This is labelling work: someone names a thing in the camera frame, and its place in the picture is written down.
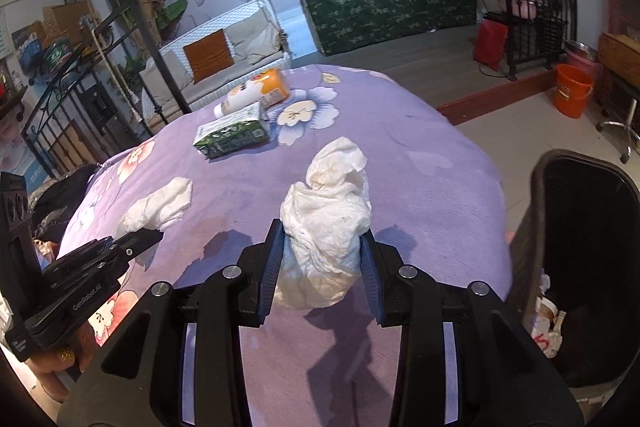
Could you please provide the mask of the left hand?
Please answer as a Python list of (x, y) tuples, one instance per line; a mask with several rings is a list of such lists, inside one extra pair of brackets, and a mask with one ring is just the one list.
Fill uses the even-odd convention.
[(62, 347), (39, 351), (26, 362), (49, 395), (65, 395), (66, 388), (56, 376), (78, 363), (83, 372), (98, 351), (94, 330), (88, 322), (82, 324)]

